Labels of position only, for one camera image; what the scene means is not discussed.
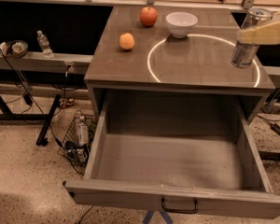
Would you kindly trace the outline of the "silver redbull can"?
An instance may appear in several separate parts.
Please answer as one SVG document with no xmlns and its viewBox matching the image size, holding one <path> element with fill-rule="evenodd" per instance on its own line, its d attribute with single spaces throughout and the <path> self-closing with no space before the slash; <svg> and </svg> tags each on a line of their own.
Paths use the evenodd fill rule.
<svg viewBox="0 0 280 224">
<path fill-rule="evenodd" d="M 273 13 L 265 8 L 250 8 L 245 16 L 241 29 L 237 33 L 231 63 L 238 68 L 250 66 L 257 54 L 259 44 L 256 41 L 256 29 L 273 18 Z"/>
</svg>

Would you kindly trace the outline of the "grey open top drawer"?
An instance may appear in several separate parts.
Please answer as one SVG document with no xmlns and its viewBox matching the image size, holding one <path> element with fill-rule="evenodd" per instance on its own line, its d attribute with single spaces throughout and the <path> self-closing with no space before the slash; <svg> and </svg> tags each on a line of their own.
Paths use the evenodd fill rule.
<svg viewBox="0 0 280 224">
<path fill-rule="evenodd" d="M 273 193 L 239 101 L 219 94 L 108 91 L 85 175 L 64 184 L 79 204 L 276 218 Z"/>
</svg>

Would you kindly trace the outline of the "white bowl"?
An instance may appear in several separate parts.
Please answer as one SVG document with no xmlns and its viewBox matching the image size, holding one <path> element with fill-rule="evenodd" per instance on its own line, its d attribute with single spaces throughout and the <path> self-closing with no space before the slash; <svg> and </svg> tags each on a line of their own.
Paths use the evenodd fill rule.
<svg viewBox="0 0 280 224">
<path fill-rule="evenodd" d="M 197 22 L 198 18 L 188 12 L 173 12 L 166 16 L 168 30 L 176 38 L 186 37 Z"/>
</svg>

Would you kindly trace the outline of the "black power adapter right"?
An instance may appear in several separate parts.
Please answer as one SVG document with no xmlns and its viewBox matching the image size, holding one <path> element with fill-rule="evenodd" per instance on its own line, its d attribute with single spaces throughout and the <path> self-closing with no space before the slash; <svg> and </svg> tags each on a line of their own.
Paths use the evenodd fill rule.
<svg viewBox="0 0 280 224">
<path fill-rule="evenodd" d="M 276 123 L 270 125 L 271 129 L 280 136 L 280 126 Z"/>
</svg>

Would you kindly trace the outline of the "red apple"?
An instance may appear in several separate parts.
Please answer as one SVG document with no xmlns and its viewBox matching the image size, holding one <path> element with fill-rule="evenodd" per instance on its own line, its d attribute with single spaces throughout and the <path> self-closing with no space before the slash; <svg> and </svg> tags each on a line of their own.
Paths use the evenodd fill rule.
<svg viewBox="0 0 280 224">
<path fill-rule="evenodd" d="M 143 7 L 140 11 L 140 22 L 146 27 L 153 26 L 157 18 L 158 12 L 154 7 Z"/>
</svg>

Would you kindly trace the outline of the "grey cabinet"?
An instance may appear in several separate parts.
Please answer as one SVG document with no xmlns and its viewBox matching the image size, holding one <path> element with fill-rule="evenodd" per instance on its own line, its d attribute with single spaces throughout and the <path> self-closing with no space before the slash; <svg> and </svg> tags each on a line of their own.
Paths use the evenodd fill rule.
<svg viewBox="0 0 280 224">
<path fill-rule="evenodd" d="M 198 23 L 185 38 L 170 35 L 166 16 L 175 7 L 158 7 L 154 26 L 144 27 L 139 6 L 114 6 L 85 76 L 98 114 L 104 90 L 143 90 L 231 94 L 242 97 L 252 119 L 274 90 L 267 72 L 255 61 L 247 68 L 231 64 L 238 25 L 224 8 L 186 8 Z M 130 33 L 134 46 L 122 49 L 119 37 Z"/>
</svg>

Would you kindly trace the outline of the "orange fruit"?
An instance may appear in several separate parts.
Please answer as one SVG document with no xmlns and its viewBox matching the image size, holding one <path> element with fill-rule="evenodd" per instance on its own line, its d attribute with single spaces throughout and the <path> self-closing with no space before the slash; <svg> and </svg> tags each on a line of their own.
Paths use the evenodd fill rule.
<svg viewBox="0 0 280 224">
<path fill-rule="evenodd" d="M 134 46 L 134 38 L 130 33 L 125 33 L 119 37 L 119 45 L 122 49 L 130 50 Z"/>
</svg>

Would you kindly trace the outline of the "plastic bottle in basket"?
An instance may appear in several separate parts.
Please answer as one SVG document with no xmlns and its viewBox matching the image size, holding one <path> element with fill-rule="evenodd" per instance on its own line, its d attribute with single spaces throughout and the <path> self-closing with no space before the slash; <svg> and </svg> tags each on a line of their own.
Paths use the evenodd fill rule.
<svg viewBox="0 0 280 224">
<path fill-rule="evenodd" d="M 86 123 L 86 118 L 78 109 L 75 114 L 75 125 L 77 131 L 78 144 L 82 147 L 89 143 L 89 131 Z"/>
</svg>

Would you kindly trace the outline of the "blue tape cross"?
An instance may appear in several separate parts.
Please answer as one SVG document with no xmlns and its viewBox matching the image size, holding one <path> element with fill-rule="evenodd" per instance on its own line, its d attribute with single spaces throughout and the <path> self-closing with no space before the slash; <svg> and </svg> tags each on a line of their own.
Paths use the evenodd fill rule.
<svg viewBox="0 0 280 224">
<path fill-rule="evenodd" d="M 157 219 L 160 219 L 165 224 L 174 223 L 172 218 L 164 211 L 147 211 L 142 220 L 142 224 L 152 224 L 152 221 Z"/>
</svg>

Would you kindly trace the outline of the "clear water bottle on ledge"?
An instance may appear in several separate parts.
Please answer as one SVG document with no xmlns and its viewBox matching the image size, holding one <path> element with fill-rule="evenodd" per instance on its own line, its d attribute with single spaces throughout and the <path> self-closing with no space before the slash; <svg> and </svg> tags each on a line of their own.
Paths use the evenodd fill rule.
<svg viewBox="0 0 280 224">
<path fill-rule="evenodd" d="M 41 30 L 37 31 L 37 41 L 38 41 L 38 44 L 39 44 L 44 56 L 49 59 L 52 58 L 53 51 L 50 47 L 49 40 L 48 40 L 47 36 Z"/>
</svg>

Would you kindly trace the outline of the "small bowl with items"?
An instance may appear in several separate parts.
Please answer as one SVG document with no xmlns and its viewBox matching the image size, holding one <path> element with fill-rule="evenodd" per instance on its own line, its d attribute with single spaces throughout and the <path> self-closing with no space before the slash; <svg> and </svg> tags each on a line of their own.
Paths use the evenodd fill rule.
<svg viewBox="0 0 280 224">
<path fill-rule="evenodd" d="M 28 44 L 22 40 L 13 40 L 0 44 L 0 54 L 7 58 L 21 58 L 27 51 Z"/>
</svg>

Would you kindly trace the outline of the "black table leg frame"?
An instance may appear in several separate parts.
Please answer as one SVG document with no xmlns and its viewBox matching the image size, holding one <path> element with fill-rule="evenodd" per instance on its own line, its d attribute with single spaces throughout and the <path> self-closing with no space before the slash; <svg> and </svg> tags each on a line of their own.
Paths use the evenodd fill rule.
<svg viewBox="0 0 280 224">
<path fill-rule="evenodd" d="M 0 96 L 0 120 L 12 120 L 12 121 L 43 121 L 43 127 L 40 134 L 36 140 L 38 146 L 46 146 L 48 144 L 48 138 L 46 137 L 47 131 L 49 129 L 51 120 L 54 116 L 55 110 L 59 107 L 61 95 L 57 94 L 54 98 L 53 104 L 48 112 L 48 114 L 15 114 L 13 113 L 6 102 Z"/>
</svg>

